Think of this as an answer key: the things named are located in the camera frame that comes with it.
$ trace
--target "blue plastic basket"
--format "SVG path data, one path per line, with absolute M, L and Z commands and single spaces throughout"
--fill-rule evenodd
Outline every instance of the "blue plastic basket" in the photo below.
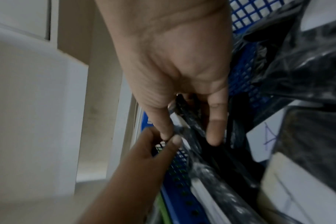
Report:
M 230 0 L 232 28 L 234 33 L 243 33 L 250 25 L 293 0 Z M 250 84 L 251 70 L 256 45 L 247 44 L 238 63 L 229 74 L 229 95 L 248 92 L 254 112 L 267 105 L 268 97 L 260 95 L 259 89 Z M 146 113 L 143 115 L 141 130 L 153 126 Z M 155 155 L 163 145 L 152 151 Z M 207 216 L 190 191 L 186 181 L 186 154 L 180 151 L 165 175 L 161 194 L 173 224 L 207 224 Z

